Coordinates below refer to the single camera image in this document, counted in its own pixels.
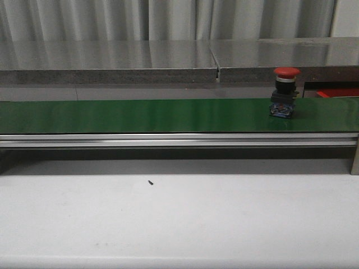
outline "white table surface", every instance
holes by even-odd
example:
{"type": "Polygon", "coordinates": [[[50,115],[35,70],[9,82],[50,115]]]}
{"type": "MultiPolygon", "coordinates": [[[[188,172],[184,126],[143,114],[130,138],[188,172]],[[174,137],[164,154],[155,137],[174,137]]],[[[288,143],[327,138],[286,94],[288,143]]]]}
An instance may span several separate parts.
{"type": "Polygon", "coordinates": [[[359,176],[349,168],[338,159],[19,165],[0,176],[0,268],[359,268],[359,176]]]}

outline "aluminum rail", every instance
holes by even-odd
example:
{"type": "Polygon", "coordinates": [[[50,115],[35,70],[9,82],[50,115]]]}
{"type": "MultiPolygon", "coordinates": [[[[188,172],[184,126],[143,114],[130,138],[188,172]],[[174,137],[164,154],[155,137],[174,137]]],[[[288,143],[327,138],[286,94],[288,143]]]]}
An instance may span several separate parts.
{"type": "Polygon", "coordinates": [[[352,146],[359,133],[135,133],[0,135],[0,149],[27,147],[352,146]]]}

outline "conveyor belt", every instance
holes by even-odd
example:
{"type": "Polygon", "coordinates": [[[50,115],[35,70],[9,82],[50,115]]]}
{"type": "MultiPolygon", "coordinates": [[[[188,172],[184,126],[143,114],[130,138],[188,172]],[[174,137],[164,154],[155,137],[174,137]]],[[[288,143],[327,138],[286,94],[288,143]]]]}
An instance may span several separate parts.
{"type": "Polygon", "coordinates": [[[359,98],[296,103],[283,119],[269,99],[3,102],[0,148],[357,146],[359,98]]]}

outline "red object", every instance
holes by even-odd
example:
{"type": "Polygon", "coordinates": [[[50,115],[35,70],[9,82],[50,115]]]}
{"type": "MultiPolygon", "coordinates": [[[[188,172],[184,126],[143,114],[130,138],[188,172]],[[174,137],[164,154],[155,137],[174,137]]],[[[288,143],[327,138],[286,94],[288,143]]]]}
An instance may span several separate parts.
{"type": "Polygon", "coordinates": [[[295,78],[296,75],[300,74],[301,71],[294,67],[278,67],[274,70],[274,73],[276,73],[280,78],[292,79],[295,78]]]}
{"type": "Polygon", "coordinates": [[[350,97],[359,96],[359,89],[322,89],[316,92],[319,96],[328,97],[350,97]]]}

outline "emergency stop button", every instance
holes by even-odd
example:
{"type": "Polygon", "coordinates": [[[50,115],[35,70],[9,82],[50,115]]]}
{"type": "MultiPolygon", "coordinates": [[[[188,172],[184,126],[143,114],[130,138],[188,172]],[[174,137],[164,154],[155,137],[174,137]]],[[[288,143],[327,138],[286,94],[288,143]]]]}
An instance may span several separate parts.
{"type": "Polygon", "coordinates": [[[274,70],[274,73],[277,74],[278,77],[284,79],[294,79],[298,74],[301,73],[299,69],[294,67],[278,67],[274,70]]]}

